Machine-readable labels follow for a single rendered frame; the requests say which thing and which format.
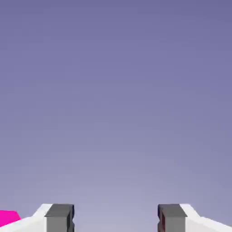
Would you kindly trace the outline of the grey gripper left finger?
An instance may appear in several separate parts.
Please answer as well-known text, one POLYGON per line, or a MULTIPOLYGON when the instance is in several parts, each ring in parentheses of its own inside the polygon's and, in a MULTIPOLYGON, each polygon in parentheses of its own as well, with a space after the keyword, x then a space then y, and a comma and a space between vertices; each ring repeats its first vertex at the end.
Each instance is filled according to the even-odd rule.
POLYGON ((30 217, 0 227, 0 232, 75 232, 73 204, 43 203, 30 217))

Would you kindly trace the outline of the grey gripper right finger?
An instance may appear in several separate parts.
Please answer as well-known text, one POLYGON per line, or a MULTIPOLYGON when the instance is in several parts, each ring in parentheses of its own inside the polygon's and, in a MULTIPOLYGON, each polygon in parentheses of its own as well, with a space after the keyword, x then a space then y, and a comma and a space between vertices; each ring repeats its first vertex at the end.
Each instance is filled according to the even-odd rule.
POLYGON ((201 217, 190 204, 159 204, 157 232, 232 232, 232 226, 201 217))

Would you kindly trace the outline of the large magenta box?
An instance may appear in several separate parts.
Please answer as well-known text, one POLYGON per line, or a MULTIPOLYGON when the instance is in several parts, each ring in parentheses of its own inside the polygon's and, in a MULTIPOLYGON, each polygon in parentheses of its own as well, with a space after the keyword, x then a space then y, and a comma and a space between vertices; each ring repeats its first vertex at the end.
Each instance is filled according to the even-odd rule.
POLYGON ((20 220, 20 216, 16 211, 0 210, 0 227, 20 220))

